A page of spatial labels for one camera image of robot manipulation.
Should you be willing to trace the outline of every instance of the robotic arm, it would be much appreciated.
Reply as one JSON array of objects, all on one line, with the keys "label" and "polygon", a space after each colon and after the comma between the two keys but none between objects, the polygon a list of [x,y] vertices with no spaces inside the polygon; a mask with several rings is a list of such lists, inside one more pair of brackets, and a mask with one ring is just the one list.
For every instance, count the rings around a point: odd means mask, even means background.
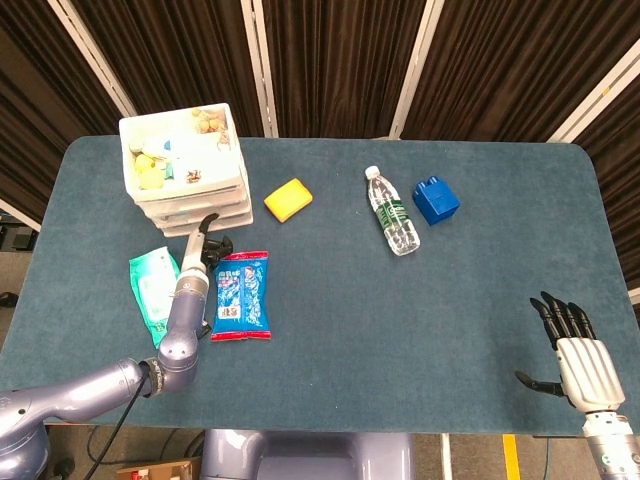
[{"label": "robotic arm", "polygon": [[232,253],[229,238],[207,240],[204,218],[189,236],[182,269],[157,358],[140,363],[127,358],[85,377],[59,385],[0,392],[0,480],[36,478],[46,466],[49,443],[44,420],[55,417],[84,422],[135,396],[172,392],[193,382],[198,362],[198,338],[206,324],[209,290],[207,266]]},{"label": "robotic arm", "polygon": [[526,387],[567,397],[586,415],[582,427],[603,480],[640,480],[640,446],[629,421],[616,411],[625,400],[618,374],[604,343],[596,340],[589,318],[573,303],[542,292],[545,303],[531,304],[543,321],[556,352],[562,383],[537,382],[516,371]]}]

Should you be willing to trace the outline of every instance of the green label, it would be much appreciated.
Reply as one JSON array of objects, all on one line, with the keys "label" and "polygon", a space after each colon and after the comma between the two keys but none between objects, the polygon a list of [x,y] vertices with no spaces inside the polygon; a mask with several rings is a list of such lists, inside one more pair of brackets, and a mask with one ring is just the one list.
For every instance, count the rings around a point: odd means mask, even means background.
[{"label": "green label", "polygon": [[407,211],[404,209],[402,200],[391,200],[390,202],[384,202],[376,210],[378,221],[382,228],[386,230],[391,225],[402,224],[409,218]]}]

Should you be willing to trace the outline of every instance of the curtain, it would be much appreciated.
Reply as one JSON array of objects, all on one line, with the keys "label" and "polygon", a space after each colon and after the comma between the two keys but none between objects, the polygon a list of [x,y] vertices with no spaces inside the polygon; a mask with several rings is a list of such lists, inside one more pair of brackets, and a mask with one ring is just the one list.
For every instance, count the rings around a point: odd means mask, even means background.
[{"label": "curtain", "polygon": [[73,3],[138,113],[226,102],[240,135],[263,134],[239,1]]},{"label": "curtain", "polygon": [[445,2],[402,138],[546,141],[639,18],[638,1]]},{"label": "curtain", "polygon": [[640,287],[640,77],[575,140],[591,156],[629,289]]},{"label": "curtain", "polygon": [[266,0],[281,137],[389,135],[424,0]]},{"label": "curtain", "polygon": [[46,2],[0,2],[0,197],[40,222],[67,146],[120,114]]}]

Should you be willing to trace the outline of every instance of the blue toy block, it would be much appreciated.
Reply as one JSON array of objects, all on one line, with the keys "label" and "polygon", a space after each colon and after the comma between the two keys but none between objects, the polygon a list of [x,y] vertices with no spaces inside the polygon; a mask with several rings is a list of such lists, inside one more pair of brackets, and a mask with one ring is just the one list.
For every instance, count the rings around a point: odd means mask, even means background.
[{"label": "blue toy block", "polygon": [[460,206],[460,200],[447,182],[438,177],[429,177],[426,182],[418,183],[413,192],[413,201],[429,225],[449,218]]}]

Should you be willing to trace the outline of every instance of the plastic bottle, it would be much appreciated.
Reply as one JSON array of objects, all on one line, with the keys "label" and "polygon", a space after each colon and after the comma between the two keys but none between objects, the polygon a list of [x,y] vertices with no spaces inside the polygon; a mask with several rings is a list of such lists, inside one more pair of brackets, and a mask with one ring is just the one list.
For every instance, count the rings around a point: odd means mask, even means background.
[{"label": "plastic bottle", "polygon": [[420,246],[420,238],[407,215],[400,196],[391,182],[380,175],[378,167],[371,166],[364,171],[369,181],[368,194],[371,208],[387,237],[391,250],[396,255],[406,255]]}]

